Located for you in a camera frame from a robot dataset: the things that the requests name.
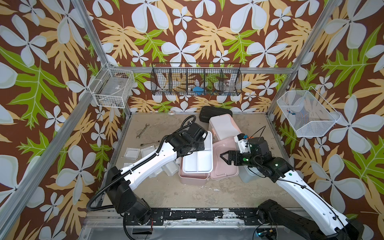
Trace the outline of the pink first aid kit box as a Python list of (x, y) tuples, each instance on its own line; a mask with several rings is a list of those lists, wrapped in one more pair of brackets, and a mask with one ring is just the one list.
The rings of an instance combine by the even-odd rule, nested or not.
[(235, 177), (239, 174), (239, 167), (228, 165), (220, 154), (235, 150), (234, 139), (213, 143), (213, 149), (194, 152), (192, 155), (182, 159), (179, 177), (180, 182), (185, 185), (203, 186), (209, 179), (222, 180)]

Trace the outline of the blue orange first aid kit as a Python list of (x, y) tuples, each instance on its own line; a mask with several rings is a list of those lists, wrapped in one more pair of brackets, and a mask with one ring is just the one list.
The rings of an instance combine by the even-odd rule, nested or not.
[(256, 167), (239, 166), (239, 176), (244, 183), (249, 183), (258, 179), (262, 179), (265, 176)]

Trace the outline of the white tray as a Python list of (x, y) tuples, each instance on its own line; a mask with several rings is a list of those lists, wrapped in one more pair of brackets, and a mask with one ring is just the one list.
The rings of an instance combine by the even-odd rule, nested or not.
[(213, 170), (213, 136), (208, 131), (203, 151), (183, 157), (183, 172), (186, 174), (208, 174)]

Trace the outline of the white first aid kit box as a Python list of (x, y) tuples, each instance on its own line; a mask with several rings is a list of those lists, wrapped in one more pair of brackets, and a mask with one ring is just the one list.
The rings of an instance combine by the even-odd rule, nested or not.
[(233, 138), (241, 133), (230, 114), (211, 117), (209, 120), (209, 131), (212, 133), (213, 142), (219, 142), (227, 138)]

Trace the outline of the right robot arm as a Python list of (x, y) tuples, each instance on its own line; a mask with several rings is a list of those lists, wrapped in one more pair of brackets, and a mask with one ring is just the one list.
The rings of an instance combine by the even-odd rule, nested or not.
[(306, 219), (273, 200), (267, 200), (258, 206), (261, 223), (284, 226), (306, 240), (362, 239), (364, 225), (356, 219), (349, 220), (331, 207), (285, 159), (273, 157), (263, 137), (247, 139), (246, 135), (239, 134), (234, 141), (236, 150), (222, 152), (220, 157), (223, 161), (228, 165), (256, 168), (289, 193), (310, 216)]

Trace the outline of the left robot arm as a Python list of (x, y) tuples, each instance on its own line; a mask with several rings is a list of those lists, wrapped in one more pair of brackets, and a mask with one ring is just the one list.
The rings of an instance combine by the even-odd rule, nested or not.
[(139, 198), (134, 190), (155, 170), (188, 156), (212, 156), (212, 133), (196, 123), (196, 116), (187, 117), (179, 129), (166, 135), (159, 147), (137, 162), (107, 172), (106, 184), (87, 203), (88, 211), (115, 209), (124, 217), (132, 217), (140, 225), (147, 224), (152, 217), (149, 204)]

